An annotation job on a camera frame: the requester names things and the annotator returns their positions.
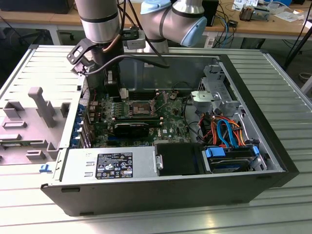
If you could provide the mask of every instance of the aluminum extrusion table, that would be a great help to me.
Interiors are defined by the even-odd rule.
[[[77,77],[66,55],[71,46],[29,49],[0,90],[0,108],[26,86],[48,84],[52,103],[71,101]],[[257,50],[171,49],[172,53],[227,54],[300,171],[282,188],[249,204],[130,214],[67,216],[40,189],[38,164],[0,166],[1,233],[310,233],[312,228],[312,104],[268,54]]]

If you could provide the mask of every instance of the warning label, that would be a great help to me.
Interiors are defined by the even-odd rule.
[[[132,153],[99,154],[97,156],[97,179],[133,177]]]

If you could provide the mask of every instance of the desk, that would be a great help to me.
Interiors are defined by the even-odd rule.
[[[231,16],[230,19],[238,21],[238,27],[235,32],[235,37],[242,38],[266,38],[266,39],[296,39],[302,28],[302,21],[286,22],[275,16],[270,16],[268,22],[266,21],[250,21],[245,22],[239,20],[238,11],[230,11],[233,0],[220,1],[224,12]],[[140,5],[141,3],[134,3],[134,8],[140,19]],[[310,6],[310,2],[306,1],[303,5],[292,5],[292,8],[304,8]],[[134,19],[129,7],[127,12]],[[12,27],[16,28],[35,28],[47,29],[51,33],[54,45],[61,45],[59,37],[59,30],[78,30],[82,31],[82,25],[78,12],[72,9],[67,15],[51,14],[51,13],[27,13],[27,12],[3,12],[0,15],[7,20]],[[131,24],[126,20],[125,27],[130,27]],[[6,23],[0,20],[0,28],[7,27]],[[212,27],[206,27],[204,35],[207,36],[205,47],[211,47],[215,37],[220,35],[224,30],[219,19],[216,19]]]

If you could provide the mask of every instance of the electronic device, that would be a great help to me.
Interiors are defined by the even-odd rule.
[[[29,11],[67,14],[74,0],[0,0],[2,11]]]
[[[239,13],[239,19],[242,21],[250,20],[264,20],[268,21],[270,11],[265,7],[253,7],[244,5],[241,12]]]
[[[169,69],[122,61],[122,101],[83,87],[70,106],[41,187],[67,214],[249,202],[298,174],[227,56],[165,58]]]

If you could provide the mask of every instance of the motherboard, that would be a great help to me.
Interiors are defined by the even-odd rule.
[[[190,142],[189,127],[182,114],[184,97],[174,91],[158,90],[129,96],[114,102],[106,94],[94,95],[88,113],[93,148]]]

